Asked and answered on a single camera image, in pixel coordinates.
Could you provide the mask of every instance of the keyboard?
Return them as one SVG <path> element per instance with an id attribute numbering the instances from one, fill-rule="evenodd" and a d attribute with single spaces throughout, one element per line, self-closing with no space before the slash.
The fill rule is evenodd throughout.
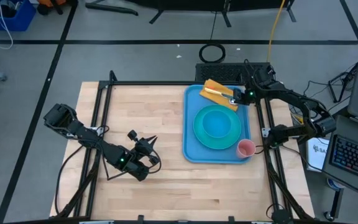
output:
<path id="1" fill-rule="evenodd" d="M 335 136 L 331 164 L 358 175 L 358 143 Z"/>

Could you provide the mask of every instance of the wooden table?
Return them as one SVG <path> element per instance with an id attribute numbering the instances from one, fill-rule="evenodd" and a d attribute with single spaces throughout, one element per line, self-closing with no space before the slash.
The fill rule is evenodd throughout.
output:
<path id="1" fill-rule="evenodd" d="M 78 119 L 90 125 L 98 83 L 84 82 L 76 106 Z M 132 148 L 126 136 L 134 129 L 140 137 L 158 136 L 155 150 L 162 158 L 162 170 L 138 182 L 126 174 L 107 181 L 102 163 L 94 198 L 93 220 L 221 220 L 234 216 L 237 221 L 269 220 L 265 211 L 272 204 L 264 155 L 259 154 L 243 165 L 194 164 L 182 154 L 183 93 L 187 86 L 114 86 L 107 125 L 107 142 Z M 102 106 L 98 122 L 101 121 Z M 275 124 L 292 126 L 288 105 L 271 101 Z M 268 124 L 264 103 L 264 120 Z M 249 106 L 253 142 L 262 144 L 256 107 Z M 298 150 L 295 140 L 285 143 Z M 79 144 L 69 141 L 65 158 Z M 66 165 L 60 181 L 60 210 L 78 188 L 85 150 Z M 305 211 L 314 216 L 305 173 L 298 154 L 281 150 L 289 191 Z M 110 176 L 118 174 L 108 165 Z M 279 202 L 282 202 L 277 188 Z M 88 193 L 85 193 L 81 214 L 85 214 Z"/>

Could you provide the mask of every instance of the small cup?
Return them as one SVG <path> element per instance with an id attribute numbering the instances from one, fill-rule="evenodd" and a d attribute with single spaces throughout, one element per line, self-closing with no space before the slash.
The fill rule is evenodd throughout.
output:
<path id="1" fill-rule="evenodd" d="M 246 157 L 253 156 L 255 154 L 256 147 L 253 141 L 249 139 L 243 139 L 239 141 L 237 145 L 237 157 L 240 159 L 244 159 Z"/>

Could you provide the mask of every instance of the teal plate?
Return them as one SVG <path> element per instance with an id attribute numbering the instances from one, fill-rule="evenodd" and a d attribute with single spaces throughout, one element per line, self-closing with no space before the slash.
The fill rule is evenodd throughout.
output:
<path id="1" fill-rule="evenodd" d="M 233 110 L 210 105 L 197 112 L 193 129 L 197 139 L 211 149 L 226 149 L 240 137 L 241 122 Z"/>

